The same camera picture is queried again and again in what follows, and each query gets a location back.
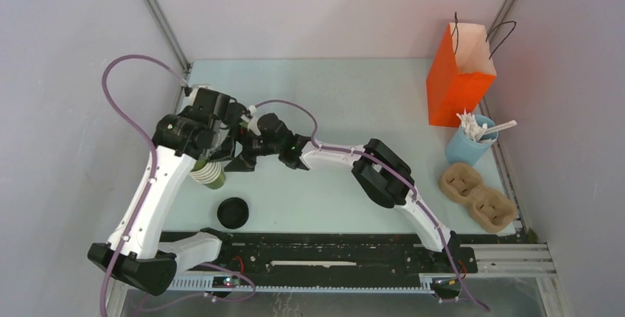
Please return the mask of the orange paper bag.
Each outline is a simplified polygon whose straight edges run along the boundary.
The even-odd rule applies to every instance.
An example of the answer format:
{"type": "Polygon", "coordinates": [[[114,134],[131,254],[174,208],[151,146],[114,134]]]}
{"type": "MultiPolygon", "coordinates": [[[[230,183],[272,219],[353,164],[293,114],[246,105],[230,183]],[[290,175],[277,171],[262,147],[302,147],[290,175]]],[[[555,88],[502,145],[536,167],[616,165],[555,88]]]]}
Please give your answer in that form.
{"type": "Polygon", "coordinates": [[[458,114],[472,112],[486,95],[497,77],[493,57],[506,41],[491,45],[492,35],[516,21],[504,21],[488,30],[482,24],[460,22],[454,15],[442,35],[426,79],[427,115],[432,126],[455,128],[458,114]]]}

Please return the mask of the brown pulp cup carrier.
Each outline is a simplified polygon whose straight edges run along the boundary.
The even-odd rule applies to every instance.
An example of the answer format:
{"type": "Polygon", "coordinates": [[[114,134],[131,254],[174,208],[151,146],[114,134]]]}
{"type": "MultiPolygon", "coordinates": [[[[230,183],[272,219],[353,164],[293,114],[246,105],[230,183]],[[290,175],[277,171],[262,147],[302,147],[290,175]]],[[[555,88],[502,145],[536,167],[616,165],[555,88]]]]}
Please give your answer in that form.
{"type": "Polygon", "coordinates": [[[439,189],[462,205],[486,232],[497,234],[517,216],[517,206],[501,191],[488,187],[481,174],[464,162],[451,164],[439,178],[439,189]]]}

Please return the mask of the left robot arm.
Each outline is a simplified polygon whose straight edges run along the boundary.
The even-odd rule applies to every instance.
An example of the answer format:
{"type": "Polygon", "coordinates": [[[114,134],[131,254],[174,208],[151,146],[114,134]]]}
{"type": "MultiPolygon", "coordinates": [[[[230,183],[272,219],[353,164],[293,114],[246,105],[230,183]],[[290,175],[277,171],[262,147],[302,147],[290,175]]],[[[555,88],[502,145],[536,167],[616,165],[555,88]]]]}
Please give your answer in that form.
{"type": "Polygon", "coordinates": [[[88,259],[114,279],[159,296],[181,272],[207,262],[224,270],[233,260],[223,234],[199,231],[161,243],[164,221],[197,161],[216,147],[223,125],[235,125],[245,106],[227,94],[199,88],[179,114],[167,114],[148,139],[150,158],[136,193],[106,243],[94,243],[88,259]]]}

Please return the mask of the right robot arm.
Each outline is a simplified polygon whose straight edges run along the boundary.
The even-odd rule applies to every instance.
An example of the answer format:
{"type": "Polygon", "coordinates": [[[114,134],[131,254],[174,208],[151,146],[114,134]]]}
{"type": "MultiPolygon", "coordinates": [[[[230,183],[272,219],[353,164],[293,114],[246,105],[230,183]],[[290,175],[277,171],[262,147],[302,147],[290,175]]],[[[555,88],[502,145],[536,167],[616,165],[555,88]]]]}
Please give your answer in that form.
{"type": "Polygon", "coordinates": [[[227,161],[226,171],[252,172],[260,156],[277,156],[292,170],[314,170],[324,165],[348,167],[367,197],[378,206],[404,213],[437,271],[448,271],[458,261],[461,241],[425,203],[411,176],[411,169],[379,139],[362,145],[338,145],[318,141],[313,135],[292,132],[273,113],[256,118],[254,125],[241,122],[226,128],[227,135],[215,158],[227,161]]]}

